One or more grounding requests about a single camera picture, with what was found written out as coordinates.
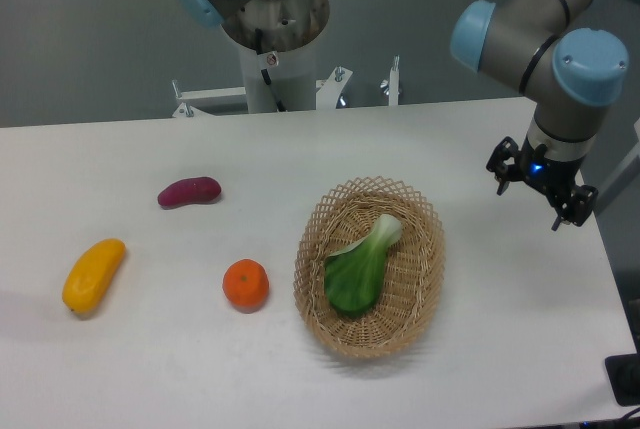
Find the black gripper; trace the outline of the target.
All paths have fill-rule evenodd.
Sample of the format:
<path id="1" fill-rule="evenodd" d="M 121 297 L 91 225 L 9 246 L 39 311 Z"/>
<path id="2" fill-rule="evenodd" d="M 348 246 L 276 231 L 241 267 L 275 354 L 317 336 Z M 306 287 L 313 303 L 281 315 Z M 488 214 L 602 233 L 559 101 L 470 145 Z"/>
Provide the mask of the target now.
<path id="1" fill-rule="evenodd" d="M 593 213 L 599 191 L 589 185 L 578 186 L 575 176 L 583 159 L 556 161 L 540 155 L 526 139 L 519 153 L 518 144 L 505 137 L 493 150 L 486 169 L 498 183 L 497 194 L 502 195 L 511 182 L 523 181 L 543 194 L 556 211 L 551 229 L 562 224 L 581 227 Z"/>

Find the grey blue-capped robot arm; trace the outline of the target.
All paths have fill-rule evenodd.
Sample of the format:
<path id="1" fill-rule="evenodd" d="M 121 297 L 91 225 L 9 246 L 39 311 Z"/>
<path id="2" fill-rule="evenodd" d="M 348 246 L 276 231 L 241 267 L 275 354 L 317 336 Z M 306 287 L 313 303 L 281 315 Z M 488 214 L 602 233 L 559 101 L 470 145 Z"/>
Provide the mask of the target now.
<path id="1" fill-rule="evenodd" d="M 328 0 L 178 0 L 201 26 L 221 28 L 239 50 L 253 113 L 332 108 L 335 79 L 315 81 L 312 45 L 329 18 Z M 583 224 L 594 187 L 575 177 L 629 62 L 614 35 L 573 21 L 594 0 L 479 0 L 452 31 L 452 56 L 516 90 L 536 109 L 522 144 L 501 141 L 487 168 L 500 190 L 522 182 L 543 194 L 561 224 Z"/>

